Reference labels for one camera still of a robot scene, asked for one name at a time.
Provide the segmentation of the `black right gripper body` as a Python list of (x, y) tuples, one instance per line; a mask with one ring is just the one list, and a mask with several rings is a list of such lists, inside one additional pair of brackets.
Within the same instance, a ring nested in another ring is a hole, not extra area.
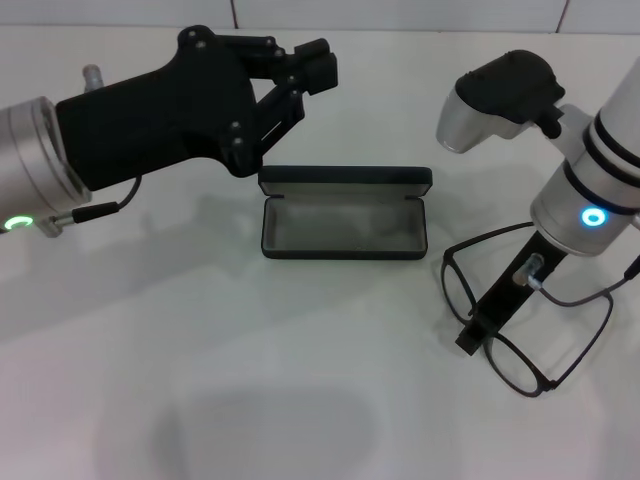
[(547, 242), (540, 233), (534, 233), (479, 300), (473, 327), (480, 334), (493, 334), (500, 330), (533, 294), (527, 280), (524, 280), (523, 286), (518, 285), (513, 281), (513, 275), (534, 254), (543, 260), (542, 266), (534, 274), (538, 281), (544, 281), (566, 257), (564, 251)]

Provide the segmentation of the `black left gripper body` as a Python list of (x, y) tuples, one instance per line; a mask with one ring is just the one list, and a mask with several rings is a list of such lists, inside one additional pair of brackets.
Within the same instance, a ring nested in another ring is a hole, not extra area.
[(67, 159), (91, 191), (193, 158), (257, 172), (256, 100), (240, 57), (210, 29), (183, 30), (163, 67), (61, 101)]

